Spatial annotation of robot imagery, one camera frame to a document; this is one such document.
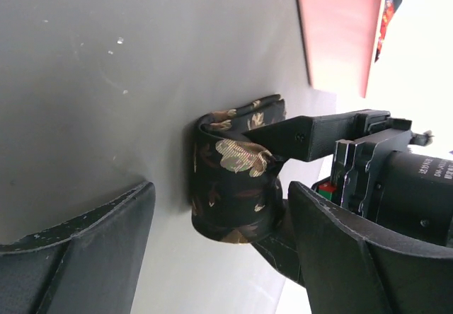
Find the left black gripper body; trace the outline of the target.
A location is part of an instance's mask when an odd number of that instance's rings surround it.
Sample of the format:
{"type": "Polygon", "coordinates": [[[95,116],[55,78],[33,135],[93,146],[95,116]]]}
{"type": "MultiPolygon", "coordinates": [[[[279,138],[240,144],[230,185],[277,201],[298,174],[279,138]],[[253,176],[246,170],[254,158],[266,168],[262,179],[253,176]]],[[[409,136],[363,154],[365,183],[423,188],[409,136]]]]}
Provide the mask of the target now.
{"type": "Polygon", "coordinates": [[[432,132],[389,115],[359,115],[336,141],[329,177],[312,189],[330,202],[397,233],[452,246],[452,161],[413,153],[432,132]]]}

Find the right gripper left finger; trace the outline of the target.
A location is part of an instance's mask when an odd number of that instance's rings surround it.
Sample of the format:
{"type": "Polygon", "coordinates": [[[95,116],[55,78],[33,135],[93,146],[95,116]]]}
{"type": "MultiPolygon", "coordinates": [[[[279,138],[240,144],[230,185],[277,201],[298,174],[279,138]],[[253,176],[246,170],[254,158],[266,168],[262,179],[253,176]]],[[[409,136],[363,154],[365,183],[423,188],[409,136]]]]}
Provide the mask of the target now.
{"type": "Polygon", "coordinates": [[[1,312],[130,313],[154,206],[155,187],[143,182],[1,245],[1,312]]]}

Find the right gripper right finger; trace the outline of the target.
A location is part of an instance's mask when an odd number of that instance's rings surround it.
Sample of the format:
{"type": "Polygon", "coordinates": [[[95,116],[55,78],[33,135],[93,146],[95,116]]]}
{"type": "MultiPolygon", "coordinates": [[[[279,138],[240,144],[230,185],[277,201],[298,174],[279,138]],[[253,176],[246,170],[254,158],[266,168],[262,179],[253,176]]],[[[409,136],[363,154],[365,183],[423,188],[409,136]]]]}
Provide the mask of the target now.
{"type": "Polygon", "coordinates": [[[452,249],[379,226],[297,181],[288,205],[312,313],[452,312],[452,249]]]}

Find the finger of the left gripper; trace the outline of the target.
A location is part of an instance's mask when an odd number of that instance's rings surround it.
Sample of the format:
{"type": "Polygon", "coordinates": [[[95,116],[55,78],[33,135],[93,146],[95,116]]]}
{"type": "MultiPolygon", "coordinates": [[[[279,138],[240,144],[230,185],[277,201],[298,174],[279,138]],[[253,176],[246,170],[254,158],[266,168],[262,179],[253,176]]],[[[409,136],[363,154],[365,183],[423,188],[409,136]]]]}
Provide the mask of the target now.
{"type": "Polygon", "coordinates": [[[278,273],[305,287],[287,200],[283,201],[283,206],[284,216],[276,229],[252,246],[278,273]]]}
{"type": "Polygon", "coordinates": [[[384,110],[298,116],[249,130],[244,136],[274,156],[311,162],[333,154],[339,140],[352,141],[386,129],[390,116],[384,110]]]}

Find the black gold floral tie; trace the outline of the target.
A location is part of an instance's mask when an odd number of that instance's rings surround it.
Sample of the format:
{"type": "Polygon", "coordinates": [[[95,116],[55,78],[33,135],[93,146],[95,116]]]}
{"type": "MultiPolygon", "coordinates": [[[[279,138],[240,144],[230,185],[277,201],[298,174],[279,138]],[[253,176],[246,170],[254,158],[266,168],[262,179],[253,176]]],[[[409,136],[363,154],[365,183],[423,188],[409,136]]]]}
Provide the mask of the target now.
{"type": "Polygon", "coordinates": [[[254,243],[280,224],[285,206],[278,175],[285,160],[246,132],[284,119],[284,99],[269,95],[196,121],[189,189],[198,233],[224,243],[254,243]]]}

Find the pink divided organizer box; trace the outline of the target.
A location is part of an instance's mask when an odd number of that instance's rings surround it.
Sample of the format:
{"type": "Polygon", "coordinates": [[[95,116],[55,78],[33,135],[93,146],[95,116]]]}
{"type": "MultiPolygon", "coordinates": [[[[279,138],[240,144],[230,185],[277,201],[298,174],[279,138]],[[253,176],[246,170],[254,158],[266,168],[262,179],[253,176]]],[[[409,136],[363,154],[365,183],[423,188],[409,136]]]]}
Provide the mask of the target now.
{"type": "Polygon", "coordinates": [[[365,97],[384,0],[298,0],[312,88],[365,97]]]}

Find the rolled red multicolour tie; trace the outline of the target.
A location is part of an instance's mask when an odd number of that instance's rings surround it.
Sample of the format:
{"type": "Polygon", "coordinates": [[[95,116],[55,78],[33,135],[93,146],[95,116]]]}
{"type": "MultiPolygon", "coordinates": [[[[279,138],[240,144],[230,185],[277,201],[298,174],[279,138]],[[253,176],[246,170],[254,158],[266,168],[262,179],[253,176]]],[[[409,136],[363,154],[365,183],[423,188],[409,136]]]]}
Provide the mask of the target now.
{"type": "Polygon", "coordinates": [[[390,24],[391,19],[401,6],[403,0],[385,0],[382,20],[379,29],[379,38],[375,52],[374,61],[377,62],[382,51],[382,45],[386,36],[386,30],[390,24]]]}

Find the dark grey table mat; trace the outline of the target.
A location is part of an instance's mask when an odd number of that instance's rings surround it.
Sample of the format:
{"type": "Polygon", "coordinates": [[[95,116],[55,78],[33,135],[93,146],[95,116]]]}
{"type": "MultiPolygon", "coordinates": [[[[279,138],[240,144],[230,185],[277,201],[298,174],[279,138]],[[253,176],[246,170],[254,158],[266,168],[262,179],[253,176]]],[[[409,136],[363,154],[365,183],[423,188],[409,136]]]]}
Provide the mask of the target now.
{"type": "Polygon", "coordinates": [[[1,0],[1,242],[149,180],[133,313],[308,313],[250,245],[199,235],[185,190],[193,121],[274,93],[288,117],[336,110],[296,0],[1,0]]]}

